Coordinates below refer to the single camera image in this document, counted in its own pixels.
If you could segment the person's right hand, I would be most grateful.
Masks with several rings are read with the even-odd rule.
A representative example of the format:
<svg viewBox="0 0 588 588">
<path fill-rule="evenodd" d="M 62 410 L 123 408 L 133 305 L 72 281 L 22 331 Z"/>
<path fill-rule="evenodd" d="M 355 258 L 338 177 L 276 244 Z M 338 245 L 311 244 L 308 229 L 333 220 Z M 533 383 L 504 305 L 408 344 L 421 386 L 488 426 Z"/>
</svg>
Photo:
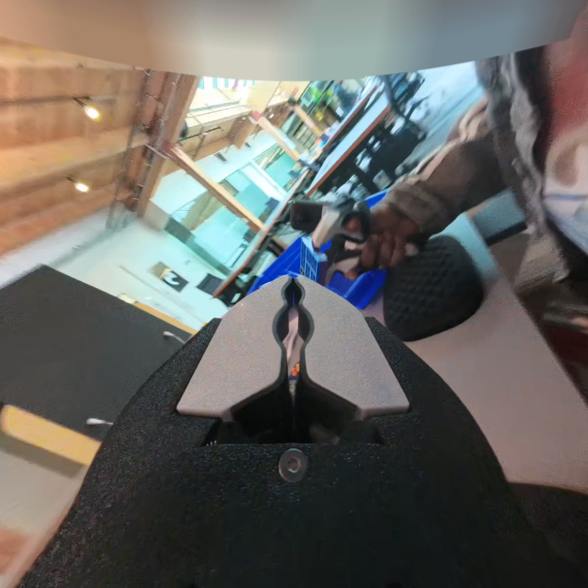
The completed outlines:
<svg viewBox="0 0 588 588">
<path fill-rule="evenodd" d="M 353 243 L 361 251 L 356 268 L 345 273 L 354 280 L 371 269 L 389 269 L 406 255 L 407 241 L 419 232 L 418 225 L 393 206 L 380 202 L 371 209 L 371 234 L 364 243 Z"/>
</svg>

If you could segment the black and white wall picture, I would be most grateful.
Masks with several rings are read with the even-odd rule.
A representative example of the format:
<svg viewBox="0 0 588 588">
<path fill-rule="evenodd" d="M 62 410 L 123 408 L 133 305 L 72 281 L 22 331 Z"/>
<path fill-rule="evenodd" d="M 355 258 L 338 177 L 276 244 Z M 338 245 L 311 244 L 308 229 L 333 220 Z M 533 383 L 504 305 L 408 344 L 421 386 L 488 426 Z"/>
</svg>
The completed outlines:
<svg viewBox="0 0 588 588">
<path fill-rule="evenodd" d="M 158 262 L 153 265 L 150 272 L 158 280 L 176 292 L 181 292 L 188 284 L 188 281 L 184 277 L 163 262 Z"/>
</svg>

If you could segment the blue toy brick plate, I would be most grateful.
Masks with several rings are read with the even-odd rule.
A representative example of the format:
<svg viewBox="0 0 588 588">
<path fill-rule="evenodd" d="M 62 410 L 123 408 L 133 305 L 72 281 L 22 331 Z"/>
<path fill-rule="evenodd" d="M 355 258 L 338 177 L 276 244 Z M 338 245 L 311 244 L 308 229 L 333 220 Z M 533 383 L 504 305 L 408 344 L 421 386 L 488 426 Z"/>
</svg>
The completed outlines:
<svg viewBox="0 0 588 588">
<path fill-rule="evenodd" d="M 300 239 L 299 273 L 301 276 L 326 285 L 326 274 L 329 267 L 327 255 L 320 249 L 315 249 L 311 236 L 303 236 Z"/>
</svg>

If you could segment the yellow toy brick box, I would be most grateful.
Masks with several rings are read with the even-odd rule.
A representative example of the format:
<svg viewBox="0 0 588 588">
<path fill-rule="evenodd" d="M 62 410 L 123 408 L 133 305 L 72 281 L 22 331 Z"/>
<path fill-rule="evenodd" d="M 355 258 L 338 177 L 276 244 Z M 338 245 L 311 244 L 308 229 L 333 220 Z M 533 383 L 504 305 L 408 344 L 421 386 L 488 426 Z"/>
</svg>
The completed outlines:
<svg viewBox="0 0 588 588">
<path fill-rule="evenodd" d="M 89 466 L 101 442 L 23 409 L 1 406 L 1 432 L 17 442 Z"/>
</svg>

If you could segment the black mat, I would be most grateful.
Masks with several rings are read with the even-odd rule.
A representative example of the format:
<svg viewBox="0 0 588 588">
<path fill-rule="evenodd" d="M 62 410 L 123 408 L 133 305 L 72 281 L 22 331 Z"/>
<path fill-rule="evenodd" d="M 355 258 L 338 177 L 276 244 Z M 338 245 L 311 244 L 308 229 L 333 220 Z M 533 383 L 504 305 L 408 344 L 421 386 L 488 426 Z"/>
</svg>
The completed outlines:
<svg viewBox="0 0 588 588">
<path fill-rule="evenodd" d="M 169 420 L 210 342 L 41 266 L 1 287 L 1 406 L 90 437 L 143 437 Z"/>
</svg>

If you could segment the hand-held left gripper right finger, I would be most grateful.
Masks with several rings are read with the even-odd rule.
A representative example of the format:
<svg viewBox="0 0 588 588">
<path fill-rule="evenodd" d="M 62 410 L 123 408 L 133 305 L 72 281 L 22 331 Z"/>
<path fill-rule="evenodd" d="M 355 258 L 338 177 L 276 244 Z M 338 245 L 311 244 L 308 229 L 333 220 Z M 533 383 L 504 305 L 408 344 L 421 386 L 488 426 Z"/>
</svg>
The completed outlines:
<svg viewBox="0 0 588 588">
<path fill-rule="evenodd" d="M 297 415 L 368 420 L 406 413 L 410 402 L 361 311 L 306 277 L 295 284 L 303 339 Z"/>
</svg>

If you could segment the black dimpled foam pad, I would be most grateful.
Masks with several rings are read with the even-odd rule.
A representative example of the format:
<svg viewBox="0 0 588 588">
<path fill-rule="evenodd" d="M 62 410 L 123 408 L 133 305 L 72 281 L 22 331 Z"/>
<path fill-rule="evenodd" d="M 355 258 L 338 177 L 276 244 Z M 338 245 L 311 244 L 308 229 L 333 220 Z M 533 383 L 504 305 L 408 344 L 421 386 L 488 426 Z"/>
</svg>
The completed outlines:
<svg viewBox="0 0 588 588">
<path fill-rule="evenodd" d="M 462 324 L 485 294 L 474 261 L 457 239 L 442 235 L 418 244 L 415 254 L 388 271 L 382 290 L 385 325 L 403 342 Z"/>
</svg>

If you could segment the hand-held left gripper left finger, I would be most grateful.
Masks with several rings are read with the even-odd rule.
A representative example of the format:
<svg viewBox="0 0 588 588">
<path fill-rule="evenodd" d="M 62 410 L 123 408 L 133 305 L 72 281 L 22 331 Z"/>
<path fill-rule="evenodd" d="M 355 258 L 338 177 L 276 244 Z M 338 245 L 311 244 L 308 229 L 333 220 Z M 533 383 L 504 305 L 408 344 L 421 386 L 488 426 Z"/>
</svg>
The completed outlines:
<svg viewBox="0 0 588 588">
<path fill-rule="evenodd" d="M 223 316 L 178 402 L 179 414 L 234 421 L 235 411 L 288 381 L 282 333 L 291 283 L 281 276 Z"/>
</svg>

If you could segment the long wooden-edged desk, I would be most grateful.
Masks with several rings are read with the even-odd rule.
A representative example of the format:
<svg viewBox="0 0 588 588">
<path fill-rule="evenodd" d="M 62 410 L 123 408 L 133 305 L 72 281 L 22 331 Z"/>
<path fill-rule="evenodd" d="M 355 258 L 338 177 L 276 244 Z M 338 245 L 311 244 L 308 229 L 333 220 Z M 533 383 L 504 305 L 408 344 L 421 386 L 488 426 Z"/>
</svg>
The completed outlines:
<svg viewBox="0 0 588 588">
<path fill-rule="evenodd" d="M 330 152 L 312 183 L 304 191 L 304 196 L 310 198 L 350 158 L 352 153 L 357 151 L 361 144 L 371 136 L 376 127 L 384 121 L 390 112 L 390 100 L 386 93 L 382 92 L 355 126 Z"/>
</svg>

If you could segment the black chair seat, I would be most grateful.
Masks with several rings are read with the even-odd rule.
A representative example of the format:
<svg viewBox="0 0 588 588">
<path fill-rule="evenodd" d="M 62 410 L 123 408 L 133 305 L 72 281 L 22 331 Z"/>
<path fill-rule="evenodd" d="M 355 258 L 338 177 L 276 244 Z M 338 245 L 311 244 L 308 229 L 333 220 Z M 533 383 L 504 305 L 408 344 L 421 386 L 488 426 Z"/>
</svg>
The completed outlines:
<svg viewBox="0 0 588 588">
<path fill-rule="evenodd" d="M 490 198 L 471 221 L 487 246 L 496 245 L 527 229 L 524 211 L 510 190 Z"/>
</svg>

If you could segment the blue plastic bin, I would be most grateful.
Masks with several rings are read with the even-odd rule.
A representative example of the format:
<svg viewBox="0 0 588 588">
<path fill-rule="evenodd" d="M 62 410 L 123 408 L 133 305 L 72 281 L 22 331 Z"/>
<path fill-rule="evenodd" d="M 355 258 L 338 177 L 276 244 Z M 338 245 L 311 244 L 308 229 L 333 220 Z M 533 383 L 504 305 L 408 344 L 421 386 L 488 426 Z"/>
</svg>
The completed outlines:
<svg viewBox="0 0 588 588">
<path fill-rule="evenodd" d="M 299 277 L 300 262 L 300 239 L 296 239 L 270 266 L 256 278 L 250 287 L 248 294 L 259 290 L 262 286 L 275 279 L 287 277 Z M 325 253 L 330 247 L 330 241 L 327 241 L 320 247 Z M 345 278 L 341 273 L 336 273 L 327 284 L 327 289 L 331 290 L 340 297 L 346 299 L 359 310 L 363 310 L 371 300 L 382 289 L 386 278 L 386 272 L 383 270 L 371 270 L 359 276 L 354 281 Z"/>
</svg>

